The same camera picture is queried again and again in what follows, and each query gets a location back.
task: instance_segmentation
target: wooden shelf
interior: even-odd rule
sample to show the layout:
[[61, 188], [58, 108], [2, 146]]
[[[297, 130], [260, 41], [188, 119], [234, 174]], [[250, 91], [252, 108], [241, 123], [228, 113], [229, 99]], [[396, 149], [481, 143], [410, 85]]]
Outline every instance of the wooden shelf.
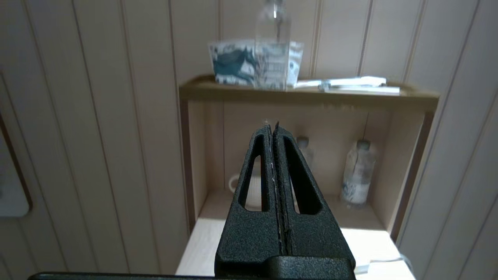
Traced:
[[[232, 198], [232, 193], [226, 190], [213, 191], [208, 195], [176, 271], [177, 275], [214, 276], [215, 253]], [[372, 260], [399, 258], [396, 246], [371, 207], [348, 209], [332, 196], [326, 197], [326, 201], [341, 227], [357, 267], [367, 265]], [[357, 279], [390, 279], [392, 276], [395, 276], [394, 279], [414, 280], [403, 261], [370, 264], [369, 272], [357, 275]]]
[[288, 105], [332, 105], [346, 108], [382, 108], [389, 110], [410, 109], [423, 112], [436, 110], [439, 95], [401, 87], [400, 96], [375, 95], [372, 93], [320, 92], [318, 90], [270, 91], [251, 87], [220, 85], [214, 77], [201, 76], [180, 86], [181, 100], [225, 101], [242, 103], [266, 103]]

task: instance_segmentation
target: bottle cap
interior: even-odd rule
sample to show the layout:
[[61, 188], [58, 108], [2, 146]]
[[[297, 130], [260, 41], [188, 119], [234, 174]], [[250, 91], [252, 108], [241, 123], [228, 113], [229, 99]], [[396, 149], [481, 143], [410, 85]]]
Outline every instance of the bottle cap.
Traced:
[[310, 139], [308, 137], [306, 137], [306, 136], [298, 136], [296, 138], [296, 142], [297, 142], [297, 146], [300, 149], [304, 149], [304, 148], [308, 147]]
[[370, 150], [370, 141], [362, 139], [356, 141], [356, 148], [361, 150]]

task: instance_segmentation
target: bottle label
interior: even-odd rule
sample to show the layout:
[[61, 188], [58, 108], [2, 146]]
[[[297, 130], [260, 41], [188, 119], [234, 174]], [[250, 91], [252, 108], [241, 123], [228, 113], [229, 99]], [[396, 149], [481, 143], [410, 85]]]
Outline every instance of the bottle label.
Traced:
[[342, 199], [353, 204], [365, 204], [369, 194], [370, 183], [358, 184], [344, 181]]

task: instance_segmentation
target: mug handle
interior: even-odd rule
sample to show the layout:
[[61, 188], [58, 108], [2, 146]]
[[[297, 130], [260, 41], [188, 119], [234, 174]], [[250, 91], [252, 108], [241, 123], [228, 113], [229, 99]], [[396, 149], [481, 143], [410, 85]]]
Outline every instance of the mug handle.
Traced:
[[230, 178], [230, 180], [228, 181], [228, 188], [230, 189], [230, 191], [231, 191], [232, 193], [235, 193], [235, 189], [237, 188], [237, 185], [232, 186], [232, 185], [233, 185], [232, 183], [233, 183], [234, 181], [238, 182], [239, 177], [240, 177], [240, 175], [239, 175], [239, 174], [233, 175], [233, 176]]

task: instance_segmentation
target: white countertop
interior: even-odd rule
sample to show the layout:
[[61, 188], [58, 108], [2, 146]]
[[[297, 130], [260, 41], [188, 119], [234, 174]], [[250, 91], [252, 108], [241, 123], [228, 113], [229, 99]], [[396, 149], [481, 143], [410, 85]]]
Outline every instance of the white countertop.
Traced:
[[[214, 276], [215, 253], [232, 202], [228, 191], [210, 193], [197, 219], [177, 275]], [[358, 266], [368, 265], [368, 273], [358, 274], [358, 280], [414, 280], [404, 261], [371, 263], [400, 257], [389, 233], [383, 228], [372, 209], [347, 209], [334, 197], [325, 197]]]

